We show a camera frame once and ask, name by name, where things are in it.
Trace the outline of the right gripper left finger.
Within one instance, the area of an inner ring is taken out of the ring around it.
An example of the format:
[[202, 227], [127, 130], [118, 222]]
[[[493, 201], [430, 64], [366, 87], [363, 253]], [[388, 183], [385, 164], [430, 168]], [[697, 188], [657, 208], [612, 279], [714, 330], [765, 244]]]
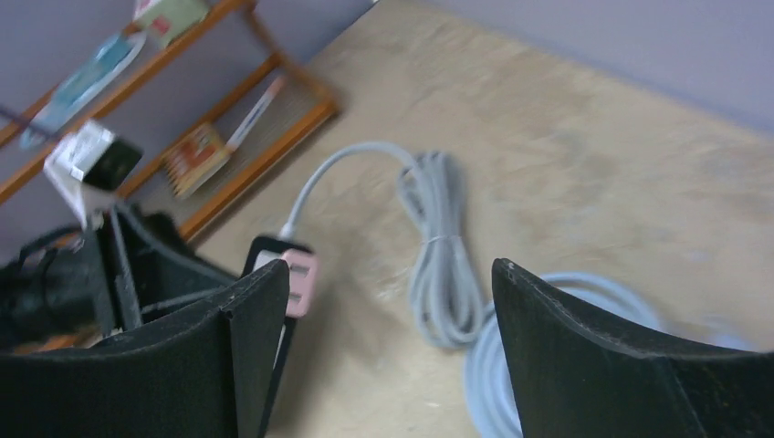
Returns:
[[262, 437], [288, 302], [274, 261], [90, 349], [1, 359], [4, 437]]

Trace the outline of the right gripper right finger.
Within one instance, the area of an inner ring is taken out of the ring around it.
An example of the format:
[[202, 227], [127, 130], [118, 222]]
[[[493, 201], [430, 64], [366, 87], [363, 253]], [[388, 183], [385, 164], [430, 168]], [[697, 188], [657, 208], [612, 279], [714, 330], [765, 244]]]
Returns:
[[773, 356], [682, 339], [505, 258], [492, 291], [527, 437], [770, 437]]

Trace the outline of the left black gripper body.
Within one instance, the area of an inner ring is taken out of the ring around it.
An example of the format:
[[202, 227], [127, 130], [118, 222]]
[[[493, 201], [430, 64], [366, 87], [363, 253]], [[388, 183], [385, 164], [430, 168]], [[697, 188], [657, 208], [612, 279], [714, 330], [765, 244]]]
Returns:
[[129, 331], [233, 284], [237, 276], [198, 256], [165, 212], [115, 203], [96, 231], [115, 329]]

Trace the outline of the pink usb charger plug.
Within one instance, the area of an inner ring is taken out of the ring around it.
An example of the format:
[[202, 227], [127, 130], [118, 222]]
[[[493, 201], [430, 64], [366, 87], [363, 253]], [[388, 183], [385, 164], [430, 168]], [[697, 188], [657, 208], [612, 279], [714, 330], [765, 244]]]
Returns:
[[304, 317], [315, 296], [315, 283], [319, 271], [318, 258], [297, 249], [288, 249], [281, 255], [288, 265], [289, 293], [286, 316]]

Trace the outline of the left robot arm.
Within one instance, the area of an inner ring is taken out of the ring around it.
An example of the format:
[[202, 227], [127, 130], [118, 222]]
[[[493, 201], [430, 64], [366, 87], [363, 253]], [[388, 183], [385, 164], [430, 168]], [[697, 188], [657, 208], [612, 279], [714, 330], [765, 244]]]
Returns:
[[41, 235], [2, 266], [1, 350], [82, 329], [137, 329], [235, 280], [199, 257], [167, 213], [116, 203], [86, 226]]

